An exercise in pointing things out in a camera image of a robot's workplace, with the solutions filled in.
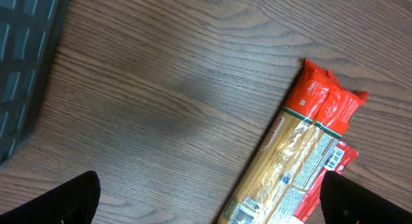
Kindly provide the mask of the grey plastic mesh basket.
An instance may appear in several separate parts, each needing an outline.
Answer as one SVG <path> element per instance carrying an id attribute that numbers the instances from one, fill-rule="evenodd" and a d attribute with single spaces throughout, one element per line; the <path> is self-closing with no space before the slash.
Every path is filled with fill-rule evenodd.
<path id="1" fill-rule="evenodd" d="M 70 0 L 1 0 L 1 165 L 30 139 Z"/>

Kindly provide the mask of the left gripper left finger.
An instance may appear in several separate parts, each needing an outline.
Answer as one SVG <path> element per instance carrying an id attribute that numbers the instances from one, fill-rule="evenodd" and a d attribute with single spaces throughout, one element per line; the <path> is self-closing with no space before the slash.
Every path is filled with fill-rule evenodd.
<path id="1" fill-rule="evenodd" d="M 1 215 L 1 224 L 91 224 L 100 199 L 100 180 L 87 171 Z"/>

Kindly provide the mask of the long orange pasta packet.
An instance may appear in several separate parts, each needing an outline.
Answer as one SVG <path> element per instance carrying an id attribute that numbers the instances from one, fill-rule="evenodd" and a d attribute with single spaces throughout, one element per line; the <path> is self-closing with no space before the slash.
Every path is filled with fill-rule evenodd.
<path id="1" fill-rule="evenodd" d="M 303 70 L 219 224 L 293 223 L 298 206 L 333 153 L 366 91 L 344 89 L 332 71 L 312 61 Z"/>

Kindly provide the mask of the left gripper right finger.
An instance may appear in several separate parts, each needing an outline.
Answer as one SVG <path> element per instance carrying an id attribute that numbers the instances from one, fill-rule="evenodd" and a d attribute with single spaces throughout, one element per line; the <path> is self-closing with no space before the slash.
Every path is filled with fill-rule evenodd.
<path id="1" fill-rule="evenodd" d="M 334 171 L 320 192 L 326 224 L 411 224 L 411 213 Z"/>

